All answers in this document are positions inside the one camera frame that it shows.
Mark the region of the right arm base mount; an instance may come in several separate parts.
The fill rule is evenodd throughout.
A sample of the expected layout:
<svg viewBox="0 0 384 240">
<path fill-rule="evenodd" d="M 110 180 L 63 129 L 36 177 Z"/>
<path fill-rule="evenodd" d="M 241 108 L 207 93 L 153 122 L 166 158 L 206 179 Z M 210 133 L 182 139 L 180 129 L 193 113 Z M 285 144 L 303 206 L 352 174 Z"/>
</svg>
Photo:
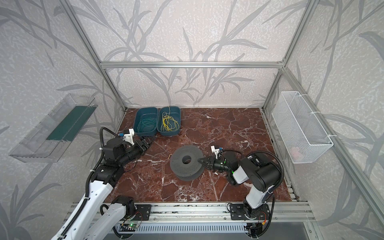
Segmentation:
<svg viewBox="0 0 384 240">
<path fill-rule="evenodd" d="M 270 209 L 268 204 L 263 204 L 256 209 L 252 209 L 248 205 L 233 204 L 227 205 L 228 211 L 231 214 L 231 220 L 258 220 L 266 221 L 270 219 Z"/>
</svg>

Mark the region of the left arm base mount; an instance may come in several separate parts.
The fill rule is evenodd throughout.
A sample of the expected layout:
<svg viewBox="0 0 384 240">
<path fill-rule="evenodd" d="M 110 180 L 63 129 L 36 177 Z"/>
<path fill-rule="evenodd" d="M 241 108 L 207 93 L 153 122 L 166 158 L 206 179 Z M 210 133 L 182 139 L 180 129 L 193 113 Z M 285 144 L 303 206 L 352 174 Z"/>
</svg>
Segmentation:
<svg viewBox="0 0 384 240">
<path fill-rule="evenodd" d="M 129 205 L 126 207 L 126 215 L 123 220 L 126 221 L 149 221 L 152 205 L 150 204 L 138 204 Z"/>
</svg>

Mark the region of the grey perforated cable spool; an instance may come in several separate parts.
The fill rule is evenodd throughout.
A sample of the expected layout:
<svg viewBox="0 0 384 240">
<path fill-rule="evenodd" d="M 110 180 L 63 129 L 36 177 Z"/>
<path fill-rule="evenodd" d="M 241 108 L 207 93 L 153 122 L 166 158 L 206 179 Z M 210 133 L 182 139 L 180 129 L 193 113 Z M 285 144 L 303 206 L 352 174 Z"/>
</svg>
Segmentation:
<svg viewBox="0 0 384 240">
<path fill-rule="evenodd" d="M 171 170 L 180 180 L 193 181 L 205 169 L 198 162 L 198 159 L 203 157 L 203 152 L 198 147 L 193 145 L 182 146 L 171 156 Z"/>
</svg>

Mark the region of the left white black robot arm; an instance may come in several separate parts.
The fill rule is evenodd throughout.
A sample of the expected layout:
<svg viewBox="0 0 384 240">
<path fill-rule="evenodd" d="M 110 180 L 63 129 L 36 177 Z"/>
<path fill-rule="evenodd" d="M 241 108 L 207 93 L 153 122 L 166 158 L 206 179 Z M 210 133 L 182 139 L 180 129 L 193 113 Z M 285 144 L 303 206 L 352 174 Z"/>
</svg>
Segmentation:
<svg viewBox="0 0 384 240">
<path fill-rule="evenodd" d="M 93 223 L 104 200 L 127 171 L 125 166 L 139 160 L 155 141 L 155 137 L 134 139 L 134 130 L 122 135 L 106 127 L 99 131 L 101 156 L 86 180 L 85 194 L 63 227 L 53 236 L 54 240 L 102 240 L 122 219 L 136 215 L 132 197 L 116 197 L 105 213 Z"/>
</svg>

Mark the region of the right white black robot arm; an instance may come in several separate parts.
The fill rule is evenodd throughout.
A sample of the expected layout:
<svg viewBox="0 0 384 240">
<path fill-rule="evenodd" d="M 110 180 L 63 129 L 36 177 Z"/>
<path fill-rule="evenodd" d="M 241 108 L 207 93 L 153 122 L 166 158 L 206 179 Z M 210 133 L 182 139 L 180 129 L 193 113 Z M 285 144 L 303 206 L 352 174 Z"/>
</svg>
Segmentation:
<svg viewBox="0 0 384 240">
<path fill-rule="evenodd" d="M 233 186 L 252 182 L 244 200 L 248 215 L 267 203 L 285 176 L 281 160 L 269 151 L 254 151 L 244 156 L 239 151 L 213 148 L 211 156 L 200 158 L 198 162 L 209 171 L 227 173 L 226 178 Z"/>
</svg>

